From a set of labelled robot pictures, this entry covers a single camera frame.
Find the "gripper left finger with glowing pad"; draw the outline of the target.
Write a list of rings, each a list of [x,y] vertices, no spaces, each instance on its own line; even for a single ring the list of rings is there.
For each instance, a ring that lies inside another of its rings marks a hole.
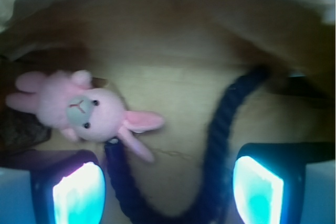
[[[1,153],[1,223],[100,223],[105,199],[92,151]]]

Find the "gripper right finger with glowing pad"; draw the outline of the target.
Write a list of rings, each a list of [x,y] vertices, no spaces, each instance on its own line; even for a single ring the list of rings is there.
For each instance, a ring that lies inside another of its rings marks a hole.
[[[233,193],[243,223],[335,223],[335,144],[246,144]]]

